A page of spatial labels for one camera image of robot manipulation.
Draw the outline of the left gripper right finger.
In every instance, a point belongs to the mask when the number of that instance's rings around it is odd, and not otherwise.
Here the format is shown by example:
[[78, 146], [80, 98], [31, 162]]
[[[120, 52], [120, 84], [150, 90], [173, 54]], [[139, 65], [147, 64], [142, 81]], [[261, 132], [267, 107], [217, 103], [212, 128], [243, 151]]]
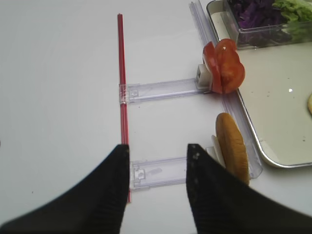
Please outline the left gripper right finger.
[[186, 188], [199, 234], [310, 234], [312, 218], [226, 171], [199, 144], [187, 149]]

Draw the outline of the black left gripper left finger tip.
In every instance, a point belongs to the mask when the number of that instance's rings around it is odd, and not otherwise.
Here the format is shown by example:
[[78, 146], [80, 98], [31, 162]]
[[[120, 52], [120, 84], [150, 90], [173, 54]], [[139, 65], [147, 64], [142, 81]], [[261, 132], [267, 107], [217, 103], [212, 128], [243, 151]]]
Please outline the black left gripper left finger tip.
[[118, 234], [129, 196], [129, 146], [117, 145], [81, 182], [0, 227], [2, 234]]

